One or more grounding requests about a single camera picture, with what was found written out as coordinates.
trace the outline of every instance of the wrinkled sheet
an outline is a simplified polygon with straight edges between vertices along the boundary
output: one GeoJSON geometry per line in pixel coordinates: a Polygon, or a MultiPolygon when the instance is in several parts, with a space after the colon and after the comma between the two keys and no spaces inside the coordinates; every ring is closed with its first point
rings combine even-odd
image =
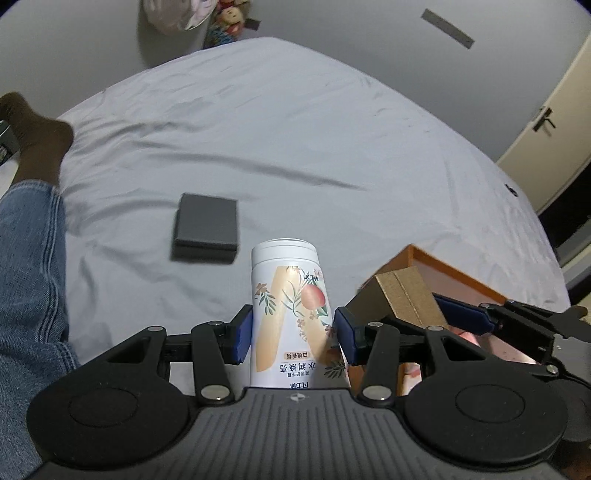
{"type": "MultiPolygon", "coordinates": [[[[317,247],[333,307],[410,243],[513,299],[569,305],[528,200],[488,157],[403,95],[306,48],[257,38],[194,53],[63,118],[76,131],[61,186],[82,362],[148,325],[174,334],[231,320],[251,302],[251,248],[277,237],[317,247]],[[183,192],[238,200],[233,265],[170,259],[183,192]]],[[[231,374],[248,381],[247,368],[231,374]]],[[[177,377],[190,391],[190,372],[177,377]]]]}

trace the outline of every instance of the cream door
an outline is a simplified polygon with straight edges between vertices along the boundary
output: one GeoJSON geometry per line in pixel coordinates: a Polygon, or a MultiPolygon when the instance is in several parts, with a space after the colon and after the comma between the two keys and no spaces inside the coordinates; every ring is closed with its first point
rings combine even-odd
{"type": "Polygon", "coordinates": [[[540,113],[497,165],[540,213],[576,178],[590,157],[591,34],[540,113]]]}

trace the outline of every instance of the circular pad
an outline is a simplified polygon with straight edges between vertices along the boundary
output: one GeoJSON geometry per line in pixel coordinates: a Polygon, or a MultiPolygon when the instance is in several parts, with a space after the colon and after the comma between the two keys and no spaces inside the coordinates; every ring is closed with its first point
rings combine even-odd
{"type": "Polygon", "coordinates": [[[566,428],[563,400],[499,362],[451,362],[425,378],[405,402],[411,430],[461,463],[507,468],[548,458],[566,428]]]}
{"type": "Polygon", "coordinates": [[[458,393],[456,407],[472,420],[506,423],[523,413],[525,401],[510,388],[499,385],[474,385],[458,393]]]}
{"type": "Polygon", "coordinates": [[[108,362],[86,367],[31,402],[27,428],[44,460],[85,469],[130,465],[171,446],[187,425],[184,395],[154,372],[108,362]]]}
{"type": "Polygon", "coordinates": [[[129,420],[137,409],[138,399],[119,388],[98,388],[70,402],[71,417],[87,427],[113,427],[129,420]]]}

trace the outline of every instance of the black door handle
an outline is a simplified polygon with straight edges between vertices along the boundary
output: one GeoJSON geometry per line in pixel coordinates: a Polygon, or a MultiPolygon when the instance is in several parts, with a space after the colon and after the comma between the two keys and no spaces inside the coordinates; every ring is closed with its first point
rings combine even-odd
{"type": "Polygon", "coordinates": [[[546,111],[544,112],[544,114],[540,117],[540,119],[535,123],[533,130],[534,132],[537,132],[542,125],[544,125],[544,123],[548,122],[550,125],[552,125],[552,128],[556,128],[556,125],[554,124],[554,122],[552,120],[550,120],[549,116],[552,113],[552,109],[550,107],[548,107],[546,109],[546,111]]]}

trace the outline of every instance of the foot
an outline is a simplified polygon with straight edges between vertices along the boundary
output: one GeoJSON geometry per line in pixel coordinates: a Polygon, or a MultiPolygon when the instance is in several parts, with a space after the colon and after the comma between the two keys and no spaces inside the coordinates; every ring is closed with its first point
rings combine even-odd
{"type": "Polygon", "coordinates": [[[64,156],[74,140],[69,124],[34,112],[20,93],[7,93],[0,98],[0,120],[6,120],[12,127],[21,155],[39,149],[64,156]]]}

